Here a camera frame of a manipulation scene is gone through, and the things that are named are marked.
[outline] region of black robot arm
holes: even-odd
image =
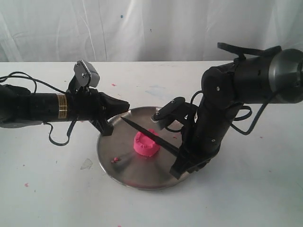
[[[0,85],[0,127],[20,128],[70,121],[71,126],[67,133],[69,138],[76,121],[90,121],[103,136],[111,135],[113,126],[108,123],[108,119],[128,111],[129,103],[90,88],[96,87],[99,82],[99,75],[90,63],[79,60],[75,64],[74,72],[75,76],[66,92],[30,76],[14,76],[15,73],[11,73],[0,78],[0,82],[8,78],[30,79],[35,85],[36,82],[40,82],[60,92],[59,94],[36,93],[35,88],[34,93],[31,93],[24,87]],[[66,144],[51,141],[59,146]]]
[[[303,52],[282,51],[280,46],[264,51],[223,43],[218,47],[237,54],[238,58],[229,64],[211,67],[203,74],[200,105],[192,104],[193,99],[187,103],[185,98],[177,97],[151,118],[161,129],[169,131],[168,126],[174,120],[183,124],[178,152],[165,147],[176,156],[170,173],[177,179],[186,171],[198,171],[216,156],[229,127],[248,135],[267,104],[303,100]],[[246,59],[245,54],[257,57]],[[251,116],[251,108],[244,104],[263,104],[248,131],[232,123]],[[236,117],[241,109],[249,110],[248,114]]]

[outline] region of gold band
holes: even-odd
[[[57,94],[57,97],[58,97],[58,104],[59,104],[58,119],[66,119],[66,117],[67,117],[66,96],[63,94]]]

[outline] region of white table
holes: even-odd
[[[203,72],[223,63],[93,65],[101,75],[98,90],[134,108],[163,106],[177,96],[189,101],[200,89]],[[73,66],[0,63],[0,75],[24,71],[65,90]],[[22,79],[8,82],[34,87]],[[38,85],[38,92],[53,91]],[[46,125],[0,129],[0,226],[303,226],[302,114],[303,104],[269,106],[251,135],[230,129],[205,168],[172,188],[152,192],[122,186],[103,172],[96,151],[99,133],[88,122],[76,124],[65,147],[48,141]],[[246,129],[249,123],[237,125]],[[54,126],[53,137],[64,142],[69,123]],[[92,166],[81,170],[86,159]]]

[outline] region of white curtain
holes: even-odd
[[[303,50],[303,0],[0,0],[0,61],[230,60]]]

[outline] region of stainless steel plate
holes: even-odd
[[[119,183],[137,189],[157,190],[174,186],[188,177],[188,173],[179,180],[169,174],[170,167],[175,157],[164,148],[152,157],[141,156],[133,149],[134,137],[138,132],[120,117],[128,118],[146,129],[154,129],[160,137],[179,147],[181,134],[172,133],[165,129],[157,129],[151,121],[151,116],[159,110],[159,107],[139,107],[126,113],[113,117],[110,122],[114,126],[111,136],[99,137],[98,158],[103,170]],[[177,121],[170,126],[179,129],[181,124]]]

